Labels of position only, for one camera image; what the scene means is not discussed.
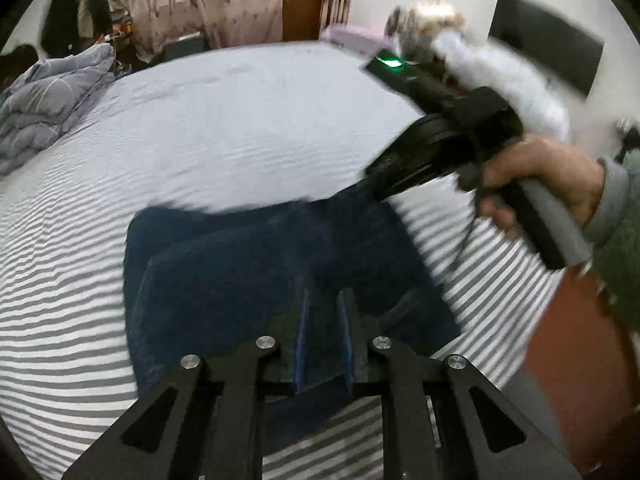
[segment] folded dark blue jeans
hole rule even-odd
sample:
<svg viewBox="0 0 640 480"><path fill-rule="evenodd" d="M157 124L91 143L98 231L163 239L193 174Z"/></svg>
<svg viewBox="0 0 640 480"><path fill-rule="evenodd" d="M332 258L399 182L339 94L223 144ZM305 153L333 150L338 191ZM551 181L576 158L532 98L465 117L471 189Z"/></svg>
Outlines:
<svg viewBox="0 0 640 480"><path fill-rule="evenodd" d="M310 298L303 388L266 406L266 452L303 438L351 400L335 307L342 288L420 354L460 334L401 219L364 189L219 214L153 207L132 220L124 259L139 394L185 354L223 356L264 335L300 284Z"/></svg>

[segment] pink object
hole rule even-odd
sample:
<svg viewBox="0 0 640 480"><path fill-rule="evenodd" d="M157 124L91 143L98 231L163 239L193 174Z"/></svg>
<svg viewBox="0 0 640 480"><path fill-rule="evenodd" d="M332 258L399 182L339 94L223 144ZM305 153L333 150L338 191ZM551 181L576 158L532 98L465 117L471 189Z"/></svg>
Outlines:
<svg viewBox="0 0 640 480"><path fill-rule="evenodd" d="M396 52L396 46L390 38L386 38L365 27L345 25L343 23L329 25L322 31L319 39L341 45L357 54L364 54L364 56L373 56L383 48Z"/></svg>

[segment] white and gray striped fabric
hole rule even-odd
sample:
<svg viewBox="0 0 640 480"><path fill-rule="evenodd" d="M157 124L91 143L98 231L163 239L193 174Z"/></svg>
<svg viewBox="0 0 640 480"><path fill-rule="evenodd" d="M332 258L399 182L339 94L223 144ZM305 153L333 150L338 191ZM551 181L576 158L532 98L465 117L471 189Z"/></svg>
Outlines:
<svg viewBox="0 0 640 480"><path fill-rule="evenodd" d="M352 184L418 114L330 46L229 49L116 81L65 138L0 183L0 413L46 479L136 399L122 257L132 216L154 203L218 211ZM495 384L523 361L559 283L519 243L470 217L451 179L393 199L445 282L460 352ZM266 479L382 476L377 399L264 459Z"/></svg>

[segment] bed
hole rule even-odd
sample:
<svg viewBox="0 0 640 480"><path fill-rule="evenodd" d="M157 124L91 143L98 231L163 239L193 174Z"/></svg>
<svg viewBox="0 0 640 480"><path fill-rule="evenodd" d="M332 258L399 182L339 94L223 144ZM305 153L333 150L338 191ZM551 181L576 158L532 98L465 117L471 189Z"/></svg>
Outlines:
<svg viewBox="0 0 640 480"><path fill-rule="evenodd" d="M136 399L122 258L150 204L219 211L323 198L418 112L321 43L227 49L116 81L53 147L0 183L0 414L46 479L60 478ZM520 367L561 273L478 222L444 178L392 199L498 387ZM364 399L304 442L265 457L266 479L382 476L380 403Z"/></svg>

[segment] gray handle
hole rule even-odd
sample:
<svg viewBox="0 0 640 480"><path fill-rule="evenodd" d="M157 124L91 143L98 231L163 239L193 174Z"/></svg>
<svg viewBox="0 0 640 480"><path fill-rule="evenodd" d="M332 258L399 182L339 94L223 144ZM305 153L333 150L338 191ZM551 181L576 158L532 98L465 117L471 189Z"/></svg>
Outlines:
<svg viewBox="0 0 640 480"><path fill-rule="evenodd" d="M538 179L515 180L496 192L516 212L547 268L573 267L591 258L591 246L574 217Z"/></svg>

